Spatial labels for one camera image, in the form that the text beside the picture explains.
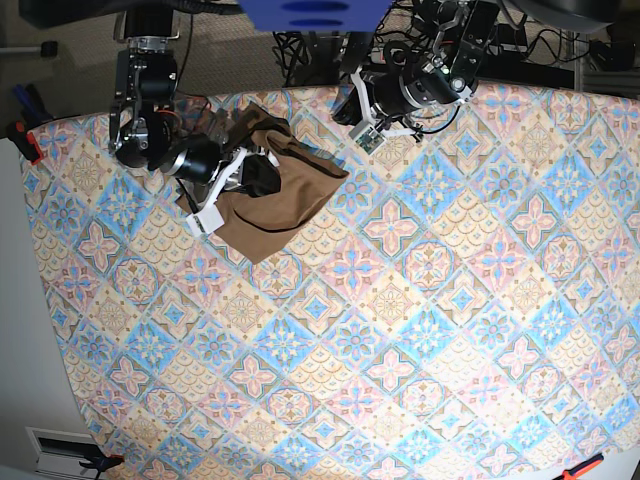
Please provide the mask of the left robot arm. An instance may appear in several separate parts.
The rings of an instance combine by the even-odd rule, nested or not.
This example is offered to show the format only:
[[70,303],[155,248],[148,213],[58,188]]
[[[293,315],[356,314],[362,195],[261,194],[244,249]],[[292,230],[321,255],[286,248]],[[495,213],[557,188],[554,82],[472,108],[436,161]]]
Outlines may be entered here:
[[347,31],[340,14],[349,1],[289,1],[307,16],[289,30],[274,31],[272,48],[287,87],[337,86],[332,120],[373,154],[394,137],[421,142],[430,131],[425,110],[453,121],[471,99],[477,72],[495,28],[495,1],[392,1],[382,18],[409,15],[407,30],[381,24]]

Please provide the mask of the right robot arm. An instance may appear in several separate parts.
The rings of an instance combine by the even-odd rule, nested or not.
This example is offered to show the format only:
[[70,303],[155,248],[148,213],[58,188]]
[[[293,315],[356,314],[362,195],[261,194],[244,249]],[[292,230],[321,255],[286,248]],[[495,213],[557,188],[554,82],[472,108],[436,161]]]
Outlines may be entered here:
[[175,110],[182,68],[169,47],[173,13],[148,4],[117,17],[114,37],[126,47],[117,60],[109,150],[125,166],[175,178],[191,210],[189,228],[199,236],[223,225],[222,194],[272,195],[281,177],[278,160],[249,134],[231,139],[225,111],[204,108],[193,126],[184,125]]

